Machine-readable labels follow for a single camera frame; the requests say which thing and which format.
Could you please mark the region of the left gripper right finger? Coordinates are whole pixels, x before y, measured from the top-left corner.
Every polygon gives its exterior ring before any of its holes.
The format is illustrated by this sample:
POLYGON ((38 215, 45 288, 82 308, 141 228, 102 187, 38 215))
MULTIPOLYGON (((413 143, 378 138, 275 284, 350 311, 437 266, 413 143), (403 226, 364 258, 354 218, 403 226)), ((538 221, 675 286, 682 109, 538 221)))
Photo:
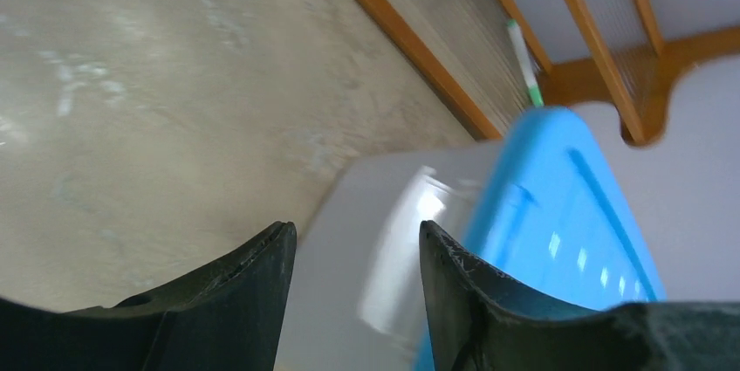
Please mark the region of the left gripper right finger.
POLYGON ((736 302, 629 302, 590 310, 540 292, 464 249, 437 223, 419 232, 438 370, 736 370, 736 302))

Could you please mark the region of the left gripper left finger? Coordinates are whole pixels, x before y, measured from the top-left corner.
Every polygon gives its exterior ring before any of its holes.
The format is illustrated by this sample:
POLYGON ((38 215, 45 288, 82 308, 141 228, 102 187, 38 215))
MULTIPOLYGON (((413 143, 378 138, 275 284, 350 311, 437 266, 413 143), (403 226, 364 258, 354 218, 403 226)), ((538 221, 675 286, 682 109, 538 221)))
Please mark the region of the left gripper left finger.
POLYGON ((233 251, 111 307, 54 313, 3 299, 4 370, 271 370, 297 231, 276 222, 233 251))

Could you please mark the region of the white plastic bin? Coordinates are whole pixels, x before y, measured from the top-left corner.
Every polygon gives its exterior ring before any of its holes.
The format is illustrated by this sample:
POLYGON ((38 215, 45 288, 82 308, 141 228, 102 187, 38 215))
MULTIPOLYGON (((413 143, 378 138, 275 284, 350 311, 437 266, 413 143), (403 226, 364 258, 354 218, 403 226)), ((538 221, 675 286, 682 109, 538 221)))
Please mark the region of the white plastic bin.
POLYGON ((353 163, 299 243, 276 369, 432 369, 420 225, 434 221, 464 241, 500 147, 353 163))

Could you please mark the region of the blue plastic lid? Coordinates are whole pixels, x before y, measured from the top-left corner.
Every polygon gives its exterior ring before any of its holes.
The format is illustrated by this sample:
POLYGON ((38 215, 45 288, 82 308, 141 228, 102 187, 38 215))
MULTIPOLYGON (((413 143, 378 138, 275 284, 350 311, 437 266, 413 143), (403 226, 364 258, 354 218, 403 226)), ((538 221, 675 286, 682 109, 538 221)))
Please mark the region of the blue plastic lid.
POLYGON ((460 242, 474 259, 588 310, 666 298, 598 142, 561 106, 530 110, 507 133, 460 242))

